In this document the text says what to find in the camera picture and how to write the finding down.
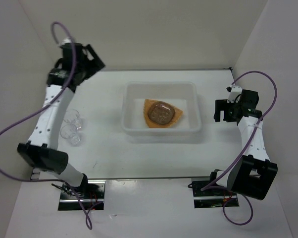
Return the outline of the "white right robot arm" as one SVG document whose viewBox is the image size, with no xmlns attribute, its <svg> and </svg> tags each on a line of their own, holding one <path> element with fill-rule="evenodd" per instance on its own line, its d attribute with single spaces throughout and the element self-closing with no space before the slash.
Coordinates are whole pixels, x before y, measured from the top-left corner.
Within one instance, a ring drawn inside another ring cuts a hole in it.
<svg viewBox="0 0 298 238">
<path fill-rule="evenodd" d="M 260 120 L 262 111 L 257 110 L 258 93 L 239 86 L 227 88 L 228 99 L 215 101 L 214 120 L 235 122 L 241 134 L 244 152 L 233 166 L 227 178 L 227 188 L 257 200 L 263 200 L 277 174 L 277 164 L 272 163 L 266 152 Z"/>
</svg>

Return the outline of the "clear plastic cup front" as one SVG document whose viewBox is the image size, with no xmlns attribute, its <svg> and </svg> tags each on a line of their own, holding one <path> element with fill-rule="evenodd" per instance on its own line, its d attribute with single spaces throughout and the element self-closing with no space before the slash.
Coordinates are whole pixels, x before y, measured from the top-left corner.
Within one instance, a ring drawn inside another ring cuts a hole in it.
<svg viewBox="0 0 298 238">
<path fill-rule="evenodd" d="M 60 136 L 73 147 L 81 146 L 83 134 L 73 124 L 66 124 L 60 129 Z"/>
</svg>

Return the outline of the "clear plastic cup rear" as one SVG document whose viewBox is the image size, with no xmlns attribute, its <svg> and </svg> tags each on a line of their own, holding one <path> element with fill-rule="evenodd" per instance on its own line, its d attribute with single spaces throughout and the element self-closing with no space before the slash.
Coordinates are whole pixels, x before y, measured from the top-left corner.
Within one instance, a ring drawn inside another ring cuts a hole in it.
<svg viewBox="0 0 298 238">
<path fill-rule="evenodd" d="M 80 117 L 80 113 L 75 109 L 67 110 L 63 121 L 75 125 L 77 130 L 80 130 L 83 127 L 83 120 Z"/>
</svg>

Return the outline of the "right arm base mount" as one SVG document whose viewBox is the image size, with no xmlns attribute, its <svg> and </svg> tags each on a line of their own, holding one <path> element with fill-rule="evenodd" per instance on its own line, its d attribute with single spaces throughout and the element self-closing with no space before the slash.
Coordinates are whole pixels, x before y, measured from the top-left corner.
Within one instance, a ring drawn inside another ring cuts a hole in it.
<svg viewBox="0 0 298 238">
<path fill-rule="evenodd" d="M 222 208 L 228 201 L 226 207 L 239 207 L 236 193 L 228 192 L 223 189 L 201 189 L 208 185 L 209 177 L 193 178 L 188 188 L 192 190 L 194 208 Z"/>
</svg>

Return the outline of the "clear plastic cup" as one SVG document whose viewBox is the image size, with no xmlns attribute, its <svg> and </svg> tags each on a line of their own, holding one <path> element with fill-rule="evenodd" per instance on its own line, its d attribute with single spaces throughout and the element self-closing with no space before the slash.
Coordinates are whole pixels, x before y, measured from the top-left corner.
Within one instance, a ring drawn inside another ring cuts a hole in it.
<svg viewBox="0 0 298 238">
<path fill-rule="evenodd" d="M 73 147 L 81 146 L 83 134 L 73 124 L 66 124 L 60 129 L 60 136 Z"/>
<path fill-rule="evenodd" d="M 75 109 L 67 110 L 63 121 L 75 125 L 77 130 L 80 130 L 83 127 L 83 120 L 80 117 L 80 113 Z"/>
</svg>

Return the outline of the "aluminium table frame rail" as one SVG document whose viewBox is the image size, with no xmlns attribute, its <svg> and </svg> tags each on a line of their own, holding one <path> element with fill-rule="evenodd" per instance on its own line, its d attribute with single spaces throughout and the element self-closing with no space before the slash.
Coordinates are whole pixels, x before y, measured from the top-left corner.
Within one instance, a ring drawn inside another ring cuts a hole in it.
<svg viewBox="0 0 298 238">
<path fill-rule="evenodd" d="M 40 173 L 41 170 L 38 168 L 33 168 L 31 176 L 30 176 L 30 180 L 39 180 L 40 178 Z"/>
</svg>

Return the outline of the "translucent plastic bin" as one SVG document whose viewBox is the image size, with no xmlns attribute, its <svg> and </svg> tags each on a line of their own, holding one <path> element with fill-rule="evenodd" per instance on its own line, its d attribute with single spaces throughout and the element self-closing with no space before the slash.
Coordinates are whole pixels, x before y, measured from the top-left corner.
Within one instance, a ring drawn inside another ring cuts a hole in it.
<svg viewBox="0 0 298 238">
<path fill-rule="evenodd" d="M 149 128 L 143 115 L 145 99 L 167 102 L 183 115 L 170 128 Z M 191 82 L 127 83 L 121 126 L 134 143 L 193 143 L 202 128 L 196 86 Z"/>
</svg>

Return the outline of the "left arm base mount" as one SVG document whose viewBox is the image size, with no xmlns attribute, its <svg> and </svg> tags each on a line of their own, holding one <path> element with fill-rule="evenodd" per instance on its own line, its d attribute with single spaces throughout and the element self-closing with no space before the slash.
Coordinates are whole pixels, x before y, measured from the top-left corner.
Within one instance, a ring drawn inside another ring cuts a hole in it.
<svg viewBox="0 0 298 238">
<path fill-rule="evenodd" d="M 93 210 L 103 210 L 104 209 L 104 192 L 105 192 L 105 182 L 103 179 L 90 179 L 89 184 L 93 184 L 94 189 L 85 195 L 82 193 L 77 193 L 83 207 L 89 210 L 91 207 Z M 67 188 L 65 184 L 56 185 L 51 184 L 54 188 L 60 191 L 58 211 L 77 211 L 81 210 L 78 200 L 74 196 L 73 191 Z"/>
</svg>

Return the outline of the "woven bamboo basket tray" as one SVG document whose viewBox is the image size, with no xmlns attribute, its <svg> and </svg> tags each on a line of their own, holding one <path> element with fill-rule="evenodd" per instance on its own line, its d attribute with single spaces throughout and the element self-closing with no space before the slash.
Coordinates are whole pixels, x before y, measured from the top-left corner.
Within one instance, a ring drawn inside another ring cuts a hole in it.
<svg viewBox="0 0 298 238">
<path fill-rule="evenodd" d="M 180 120 L 183 111 L 167 102 L 145 99 L 143 115 L 149 128 L 170 128 Z"/>
</svg>

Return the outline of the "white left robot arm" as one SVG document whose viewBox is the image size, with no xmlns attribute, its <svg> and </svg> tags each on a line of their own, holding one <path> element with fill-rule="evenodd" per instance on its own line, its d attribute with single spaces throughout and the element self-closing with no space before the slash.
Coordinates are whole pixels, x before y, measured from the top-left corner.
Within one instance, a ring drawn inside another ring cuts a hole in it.
<svg viewBox="0 0 298 238">
<path fill-rule="evenodd" d="M 70 43 L 61 45 L 62 58 L 48 73 L 46 96 L 38 122 L 26 143 L 19 143 L 17 152 L 30 166 L 48 172 L 71 186 L 78 198 L 88 195 L 91 186 L 84 173 L 70 163 L 68 154 L 59 151 L 58 137 L 61 125 L 76 88 L 105 67 L 91 45 L 75 43 L 76 67 L 69 84 L 65 86 L 72 67 Z"/>
</svg>

